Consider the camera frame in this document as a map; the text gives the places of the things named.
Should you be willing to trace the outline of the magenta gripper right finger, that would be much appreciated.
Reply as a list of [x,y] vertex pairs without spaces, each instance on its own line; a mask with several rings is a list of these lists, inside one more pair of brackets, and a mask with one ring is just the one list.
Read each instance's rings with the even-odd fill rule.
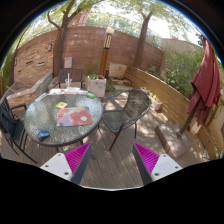
[[182,169],[168,154],[157,154],[138,143],[133,144],[132,152],[144,185]]

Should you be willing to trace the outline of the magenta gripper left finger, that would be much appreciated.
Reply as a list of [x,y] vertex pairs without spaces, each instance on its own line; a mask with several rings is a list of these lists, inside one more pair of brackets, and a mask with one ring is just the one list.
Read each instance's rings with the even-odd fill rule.
[[91,154],[92,146],[86,143],[66,154],[55,154],[41,169],[79,185]]

